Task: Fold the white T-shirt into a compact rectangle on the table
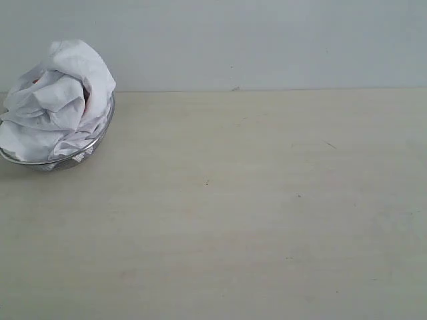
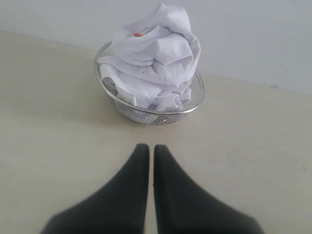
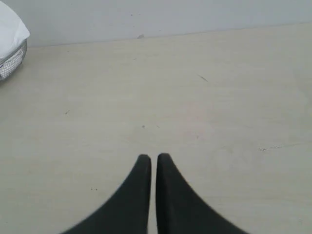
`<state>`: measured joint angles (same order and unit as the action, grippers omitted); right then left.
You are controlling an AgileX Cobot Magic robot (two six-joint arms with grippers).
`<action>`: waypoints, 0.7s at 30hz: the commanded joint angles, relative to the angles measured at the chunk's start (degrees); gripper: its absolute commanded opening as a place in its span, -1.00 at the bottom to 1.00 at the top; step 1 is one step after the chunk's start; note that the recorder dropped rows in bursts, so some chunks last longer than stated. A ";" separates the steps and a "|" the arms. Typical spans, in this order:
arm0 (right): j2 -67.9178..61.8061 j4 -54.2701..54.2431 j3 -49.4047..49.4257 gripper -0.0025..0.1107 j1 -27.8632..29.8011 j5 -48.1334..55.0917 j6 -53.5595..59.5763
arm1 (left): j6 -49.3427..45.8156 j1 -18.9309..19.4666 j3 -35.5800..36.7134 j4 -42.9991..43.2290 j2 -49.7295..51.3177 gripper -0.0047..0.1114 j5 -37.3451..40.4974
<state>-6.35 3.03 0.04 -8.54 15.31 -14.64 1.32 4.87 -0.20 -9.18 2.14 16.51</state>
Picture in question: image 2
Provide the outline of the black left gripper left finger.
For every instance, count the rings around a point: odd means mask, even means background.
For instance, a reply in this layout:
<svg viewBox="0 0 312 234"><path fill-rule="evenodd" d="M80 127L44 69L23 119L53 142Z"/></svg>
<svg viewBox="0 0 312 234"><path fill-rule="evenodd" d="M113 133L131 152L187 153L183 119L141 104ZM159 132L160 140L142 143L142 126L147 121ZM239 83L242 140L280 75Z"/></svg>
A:
<svg viewBox="0 0 312 234"><path fill-rule="evenodd" d="M137 144L96 193L53 216L43 234L142 234L149 185L149 147Z"/></svg>

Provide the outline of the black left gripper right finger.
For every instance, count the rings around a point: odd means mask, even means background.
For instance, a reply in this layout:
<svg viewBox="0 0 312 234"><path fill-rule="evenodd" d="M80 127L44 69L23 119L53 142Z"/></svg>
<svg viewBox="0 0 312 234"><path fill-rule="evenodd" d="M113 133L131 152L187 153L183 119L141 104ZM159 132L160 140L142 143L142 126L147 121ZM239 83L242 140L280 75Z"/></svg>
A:
<svg viewBox="0 0 312 234"><path fill-rule="evenodd" d="M262 234L258 222L217 200L181 168L166 145L154 148L154 198L160 234Z"/></svg>

